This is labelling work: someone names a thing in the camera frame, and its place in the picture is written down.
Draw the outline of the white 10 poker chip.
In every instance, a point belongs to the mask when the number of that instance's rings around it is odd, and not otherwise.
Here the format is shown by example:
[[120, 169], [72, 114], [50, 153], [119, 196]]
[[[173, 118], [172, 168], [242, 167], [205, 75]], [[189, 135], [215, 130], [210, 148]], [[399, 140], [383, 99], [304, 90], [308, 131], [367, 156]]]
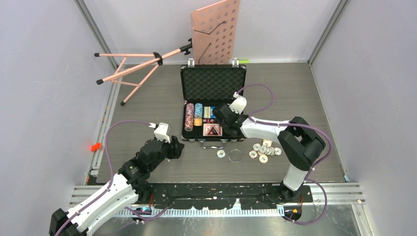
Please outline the white 10 poker chip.
[[218, 150], [216, 154], [218, 158], [224, 158], [226, 156], [226, 152], [222, 149]]

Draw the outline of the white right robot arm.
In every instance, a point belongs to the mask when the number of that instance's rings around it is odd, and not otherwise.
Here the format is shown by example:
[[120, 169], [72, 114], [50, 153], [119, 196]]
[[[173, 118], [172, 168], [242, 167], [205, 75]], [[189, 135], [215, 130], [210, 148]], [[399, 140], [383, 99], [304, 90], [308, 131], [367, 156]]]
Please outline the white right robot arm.
[[234, 112], [227, 104], [213, 109], [216, 121], [233, 138], [256, 138], [279, 143], [290, 166], [280, 183], [278, 196], [293, 202], [313, 167], [323, 160], [321, 153], [332, 149], [331, 138], [320, 129], [310, 126], [303, 118], [290, 121], [271, 121]]

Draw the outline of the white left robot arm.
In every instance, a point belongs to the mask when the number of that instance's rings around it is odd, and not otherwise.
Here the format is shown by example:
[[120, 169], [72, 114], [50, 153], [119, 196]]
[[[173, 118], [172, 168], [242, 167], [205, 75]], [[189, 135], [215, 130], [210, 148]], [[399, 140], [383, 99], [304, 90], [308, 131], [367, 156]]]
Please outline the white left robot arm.
[[150, 174], [165, 160], [178, 159], [185, 145], [176, 136], [170, 142], [148, 140], [113, 178], [76, 206], [59, 208], [51, 216], [51, 236], [91, 236], [116, 213], [151, 196]]

